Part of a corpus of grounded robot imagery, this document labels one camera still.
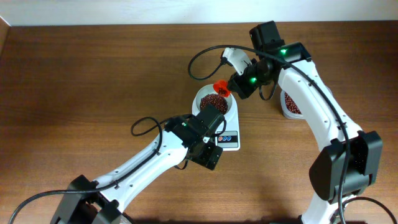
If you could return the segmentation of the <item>red adzuki beans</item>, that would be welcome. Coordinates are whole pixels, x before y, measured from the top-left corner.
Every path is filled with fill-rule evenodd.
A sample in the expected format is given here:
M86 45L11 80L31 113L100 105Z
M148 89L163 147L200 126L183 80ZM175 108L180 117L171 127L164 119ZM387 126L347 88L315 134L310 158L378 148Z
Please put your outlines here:
M204 109L207 105L213 105L223 114L226 114L228 109L228 104L225 98L218 94L209 94L203 97L200 102L200 110Z

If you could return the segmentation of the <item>orange plastic measuring scoop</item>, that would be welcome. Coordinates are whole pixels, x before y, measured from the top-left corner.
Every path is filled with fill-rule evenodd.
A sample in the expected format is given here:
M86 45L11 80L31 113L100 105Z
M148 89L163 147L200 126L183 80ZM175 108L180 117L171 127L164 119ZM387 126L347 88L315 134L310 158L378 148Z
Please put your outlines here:
M228 90L228 82L225 80L218 80L213 84L213 89L216 93L222 97L229 97L231 91Z

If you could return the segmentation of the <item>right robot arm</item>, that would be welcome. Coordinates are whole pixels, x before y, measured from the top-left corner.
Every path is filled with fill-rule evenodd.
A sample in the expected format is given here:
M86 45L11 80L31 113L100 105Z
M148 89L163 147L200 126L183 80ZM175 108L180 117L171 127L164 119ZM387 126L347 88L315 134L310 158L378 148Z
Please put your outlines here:
M236 72L228 90L246 99L273 82L297 105L318 144L309 170L314 195L301 223L337 223L344 203L375 183L382 152L377 132L365 133L339 106L322 82L302 43L286 44L273 21L249 32L259 58L245 47L225 47L222 57Z

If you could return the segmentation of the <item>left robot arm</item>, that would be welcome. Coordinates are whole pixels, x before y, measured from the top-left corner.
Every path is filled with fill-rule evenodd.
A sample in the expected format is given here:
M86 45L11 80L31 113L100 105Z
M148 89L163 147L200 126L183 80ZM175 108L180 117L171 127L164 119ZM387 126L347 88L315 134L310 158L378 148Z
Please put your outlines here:
M224 114L212 105L198 114L157 121L156 138L115 170L88 180L77 177L68 186L52 223L121 223L132 200L162 173L192 161L213 170L223 152L212 140L225 127Z

